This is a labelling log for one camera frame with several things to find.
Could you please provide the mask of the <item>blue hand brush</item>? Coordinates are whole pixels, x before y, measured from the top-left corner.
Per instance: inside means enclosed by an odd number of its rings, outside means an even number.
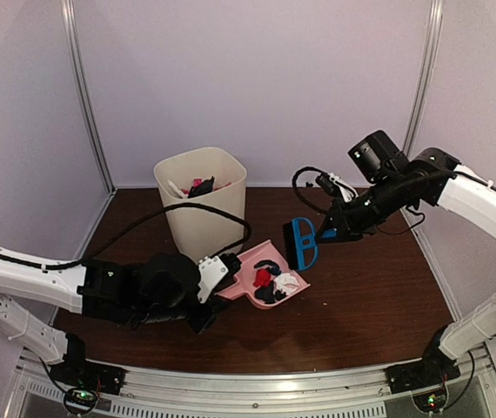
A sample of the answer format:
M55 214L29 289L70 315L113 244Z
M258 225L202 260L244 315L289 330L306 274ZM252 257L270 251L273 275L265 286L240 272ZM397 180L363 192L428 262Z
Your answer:
M291 270L302 272L312 268L318 260L314 224L304 217L297 217L282 226L285 259Z

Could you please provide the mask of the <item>pink plastic dustpan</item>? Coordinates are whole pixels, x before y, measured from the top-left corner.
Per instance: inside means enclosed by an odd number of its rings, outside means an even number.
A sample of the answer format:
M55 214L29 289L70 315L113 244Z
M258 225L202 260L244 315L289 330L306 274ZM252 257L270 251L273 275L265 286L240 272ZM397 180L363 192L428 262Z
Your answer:
M240 270L233 283L217 292L227 300L246 297L253 306L269 310L304 292L311 285L295 270L270 239L239 254Z

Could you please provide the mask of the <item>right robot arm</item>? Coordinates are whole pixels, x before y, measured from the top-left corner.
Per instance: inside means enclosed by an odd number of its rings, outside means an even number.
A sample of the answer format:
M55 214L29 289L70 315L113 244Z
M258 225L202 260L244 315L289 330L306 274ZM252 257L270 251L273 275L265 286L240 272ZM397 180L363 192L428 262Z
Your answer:
M358 142L349 156L370 187L350 201L335 198L315 235L318 244L360 240L397 210L420 202L439 207L496 239L496 187L454 156L428 148L409 159L384 131ZM496 336L496 293L433 337L416 377L435 383L469 349Z

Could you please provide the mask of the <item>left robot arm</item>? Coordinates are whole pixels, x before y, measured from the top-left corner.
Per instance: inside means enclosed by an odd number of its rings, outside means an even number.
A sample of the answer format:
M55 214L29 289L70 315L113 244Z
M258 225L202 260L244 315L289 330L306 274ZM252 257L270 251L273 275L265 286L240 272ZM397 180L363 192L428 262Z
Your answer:
M48 326L19 305L17 297L60 307L84 317L137 329L144 324L185 320L197 333L210 326L222 302L215 288L241 262L222 253L194 262L180 253L158 253L145 263L102 260L55 261L0 247L0 330L77 387L95 377L84 342Z

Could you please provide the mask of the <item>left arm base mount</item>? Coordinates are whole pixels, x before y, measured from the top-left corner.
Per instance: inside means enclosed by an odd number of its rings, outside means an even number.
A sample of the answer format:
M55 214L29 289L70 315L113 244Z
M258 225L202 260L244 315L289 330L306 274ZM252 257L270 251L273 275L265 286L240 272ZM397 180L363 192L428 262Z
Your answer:
M119 395L125 370L121 367L88 361L85 343L74 334L65 335L63 361L50 366L50 376L58 382L104 394Z

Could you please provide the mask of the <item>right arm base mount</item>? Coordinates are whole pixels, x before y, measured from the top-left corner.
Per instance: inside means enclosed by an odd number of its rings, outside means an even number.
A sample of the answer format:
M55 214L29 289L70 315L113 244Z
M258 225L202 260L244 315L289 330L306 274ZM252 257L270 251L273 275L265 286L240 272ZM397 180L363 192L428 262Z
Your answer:
M386 379L392 394L414 391L439 385L460 377L456 360L443 354L440 349L441 335L446 327L440 328L430 339L420 360L399 363L385 370Z

